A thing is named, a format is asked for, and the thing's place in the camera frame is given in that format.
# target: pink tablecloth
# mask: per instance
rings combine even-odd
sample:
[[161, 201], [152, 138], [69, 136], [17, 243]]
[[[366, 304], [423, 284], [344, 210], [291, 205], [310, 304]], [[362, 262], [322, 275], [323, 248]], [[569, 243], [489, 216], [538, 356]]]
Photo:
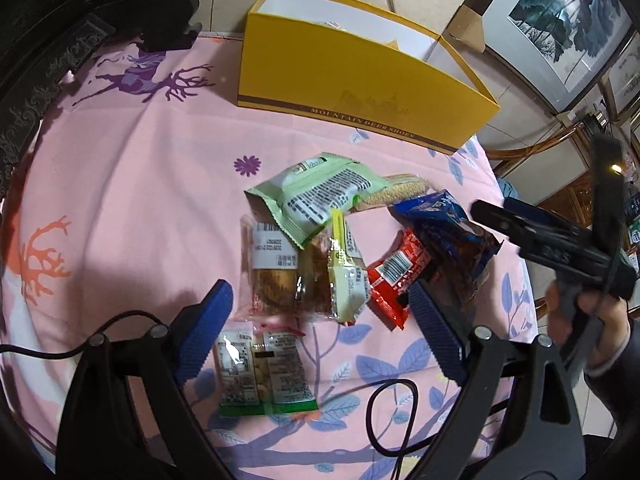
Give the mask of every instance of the pink tablecloth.
[[[43, 124], [33, 164], [20, 168], [24, 191], [16, 181], [5, 205], [2, 342], [65, 351], [124, 310], [145, 309], [170, 322], [219, 278], [237, 292], [240, 219], [250, 211], [243, 191], [323, 151], [361, 160], [379, 174], [421, 174], [465, 208], [477, 198], [501, 202], [475, 139], [445, 156], [346, 126], [237, 108], [241, 47], [200, 38], [188, 51], [145, 54], [130, 44], [79, 76], [79, 88], [68, 86]], [[390, 249], [398, 231], [386, 210], [349, 222], [367, 263]], [[500, 336], [532, 339], [530, 286], [516, 248], [505, 243], [490, 271], [476, 297], [476, 322]], [[139, 336], [147, 327], [132, 319], [109, 334]], [[210, 358], [186, 386], [196, 416], [239, 478], [387, 478], [393, 460], [377, 455], [364, 431], [372, 389], [337, 394], [379, 378], [411, 378], [421, 392], [414, 429], [420, 439], [441, 426], [454, 384], [412, 319], [404, 332], [389, 332], [366, 310], [352, 328], [324, 322], [305, 330], [301, 353], [318, 412], [220, 418]], [[2, 357], [12, 406], [44, 456], [54, 450], [75, 366]], [[374, 426], [384, 446], [400, 444], [410, 400], [398, 387], [378, 401]], [[148, 408], [140, 412], [157, 444]], [[478, 454], [496, 431], [496, 424], [486, 427]]]

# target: snack package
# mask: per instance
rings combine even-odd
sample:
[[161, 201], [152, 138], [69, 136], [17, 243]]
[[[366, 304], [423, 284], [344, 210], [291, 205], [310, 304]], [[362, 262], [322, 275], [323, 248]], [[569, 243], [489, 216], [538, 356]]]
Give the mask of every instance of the snack package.
[[431, 187], [421, 176], [409, 173], [389, 175], [384, 179], [387, 181], [388, 187], [358, 202], [354, 207], [356, 211], [365, 211], [375, 207], [390, 207], [415, 196], [422, 196]]
[[223, 330], [216, 341], [221, 416], [311, 412], [318, 403], [289, 332]]
[[276, 224], [246, 221], [253, 302], [245, 319], [332, 317], [330, 241], [317, 236], [299, 250]]
[[[427, 266], [432, 272], [425, 276]], [[388, 258], [378, 260], [367, 269], [371, 283], [371, 297], [393, 323], [404, 330], [409, 317], [406, 301], [401, 296], [419, 276], [429, 280], [436, 272], [436, 261], [420, 243], [411, 229], [402, 232], [398, 250]]]
[[332, 210], [332, 221], [327, 230], [331, 237], [329, 281], [333, 314], [338, 322], [354, 323], [370, 298], [364, 260], [339, 210]]
[[442, 272], [458, 291], [464, 306], [473, 298], [489, 260], [500, 250], [498, 240], [469, 220], [446, 190], [394, 206], [411, 220], [418, 239], [442, 260]]
[[347, 212], [387, 186], [384, 178], [364, 164], [321, 153], [247, 193], [263, 199], [276, 223], [303, 249], [329, 221], [331, 209]]

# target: red snack package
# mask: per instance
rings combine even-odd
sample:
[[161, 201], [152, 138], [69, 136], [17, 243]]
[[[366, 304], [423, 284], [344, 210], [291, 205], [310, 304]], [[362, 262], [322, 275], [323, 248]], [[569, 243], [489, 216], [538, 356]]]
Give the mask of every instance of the red snack package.
[[409, 313], [402, 306], [399, 297], [432, 259], [414, 232], [405, 229], [399, 249], [385, 260], [378, 260], [367, 268], [371, 297], [401, 330], [404, 330], [404, 322]]

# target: black cable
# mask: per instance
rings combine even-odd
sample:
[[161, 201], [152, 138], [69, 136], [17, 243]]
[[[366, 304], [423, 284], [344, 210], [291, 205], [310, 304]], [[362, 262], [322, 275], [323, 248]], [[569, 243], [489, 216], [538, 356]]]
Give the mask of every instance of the black cable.
[[[147, 318], [151, 319], [156, 324], [162, 324], [162, 321], [160, 321], [156, 316], [154, 316], [153, 314], [150, 314], [148, 312], [145, 312], [144, 310], [127, 310], [126, 312], [123, 312], [121, 314], [118, 314], [117, 316], [112, 317], [110, 320], [108, 320], [104, 325], [102, 325], [94, 333], [104, 332], [111, 325], [119, 322], [120, 320], [125, 319], [126, 317], [133, 317], [133, 316], [147, 317]], [[62, 353], [59, 353], [59, 354], [52, 354], [52, 353], [48, 353], [48, 352], [37, 352], [35, 350], [31, 350], [31, 349], [28, 349], [28, 348], [23, 348], [21, 346], [2, 345], [2, 344], [0, 344], [0, 354], [6, 353], [6, 352], [12, 352], [14, 354], [26, 355], [28, 357], [35, 357], [37, 359], [46, 359], [46, 360], [49, 360], [49, 361], [59, 361], [59, 360], [62, 360], [62, 359], [69, 359], [70, 357], [77, 356], [80, 352], [82, 352], [84, 350], [85, 346], [86, 346], [86, 341], [84, 343], [82, 343], [79, 347], [74, 348], [73, 350], [70, 350], [68, 352], [62, 352]]]
[[[607, 273], [607, 281], [605, 282], [605, 286], [602, 289], [602, 293], [600, 294], [600, 297], [598, 298], [598, 303], [596, 304], [596, 308], [594, 309], [594, 311], [591, 313], [592, 316], [597, 316], [598, 311], [600, 310], [600, 307], [602, 306], [602, 303], [604, 301], [604, 299], [607, 297], [607, 294], [609, 293], [609, 290], [611, 288], [611, 285], [613, 284], [613, 280], [615, 279], [615, 275], [616, 272], [618, 271], [618, 265], [620, 263], [620, 249], [622, 248], [622, 231], [620, 233], [620, 238], [618, 239], [618, 247], [616, 250], [616, 256], [612, 259], [612, 263], [611, 266], [609, 267], [609, 271]], [[413, 444], [412, 446], [408, 446], [409, 443], [409, 439], [411, 436], [411, 432], [412, 429], [414, 427], [414, 421], [415, 421], [415, 413], [417, 411], [417, 400], [418, 400], [418, 387], [417, 385], [409, 380], [409, 379], [395, 379], [395, 380], [391, 380], [391, 381], [377, 381], [375, 383], [371, 383], [371, 384], [366, 384], [365, 386], [363, 386], [362, 388], [366, 388], [368, 386], [377, 386], [379, 384], [382, 384], [382, 386], [380, 386], [373, 394], [371, 397], [369, 397], [369, 402], [367, 403], [367, 411], [366, 411], [366, 415], [365, 415], [365, 424], [366, 424], [366, 430], [367, 430], [367, 437], [369, 438], [369, 442], [371, 443], [372, 447], [378, 452], [380, 453], [380, 455], [382, 456], [387, 456], [390, 458], [396, 457], [398, 460], [396, 461], [396, 465], [394, 466], [394, 470], [392, 472], [392, 478], [393, 475], [396, 475], [396, 479], [399, 478], [399, 470], [400, 467], [402, 465], [402, 459], [415, 451], [418, 451], [420, 449], [423, 449], [427, 446], [429, 446], [434, 439], [436, 439], [436, 437], [438, 436], [438, 433], [435, 433], [431, 436], [428, 436], [427, 438], [421, 440], [420, 442], [417, 442], [416, 444]], [[383, 447], [379, 441], [377, 440], [374, 431], [373, 431], [373, 423], [372, 423], [372, 413], [373, 413], [373, 403], [375, 402], [376, 398], [379, 396], [380, 393], [382, 393], [384, 390], [386, 390], [387, 388], [391, 387], [391, 386], [395, 386], [396, 384], [404, 384], [404, 386], [407, 386], [413, 396], [414, 399], [412, 401], [412, 408], [411, 408], [411, 414], [409, 417], [409, 422], [407, 425], [407, 430], [406, 433], [404, 434], [404, 439], [402, 441], [402, 445], [398, 448], [398, 449], [387, 449], [385, 447]], [[509, 404], [509, 399], [506, 400], [502, 400], [501, 402], [498, 402], [497, 404], [494, 404], [491, 408], [491, 410], [489, 410], [489, 416], [491, 415], [495, 415], [495, 413], [501, 412], [502, 410], [505, 410], [507, 408]]]

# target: hand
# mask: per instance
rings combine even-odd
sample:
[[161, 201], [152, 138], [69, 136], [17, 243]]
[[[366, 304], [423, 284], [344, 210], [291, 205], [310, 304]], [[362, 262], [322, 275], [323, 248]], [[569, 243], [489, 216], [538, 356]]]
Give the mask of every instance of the hand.
[[[572, 331], [571, 323], [560, 312], [560, 298], [556, 282], [553, 282], [545, 294], [549, 307], [548, 334], [556, 344], [564, 344]], [[578, 296], [578, 307], [590, 314], [596, 309], [600, 292], [590, 290]], [[631, 327], [626, 315], [626, 301], [605, 296], [598, 311], [598, 317], [604, 322], [604, 330], [597, 348], [587, 361], [589, 368], [597, 368], [613, 358], [628, 339]]]

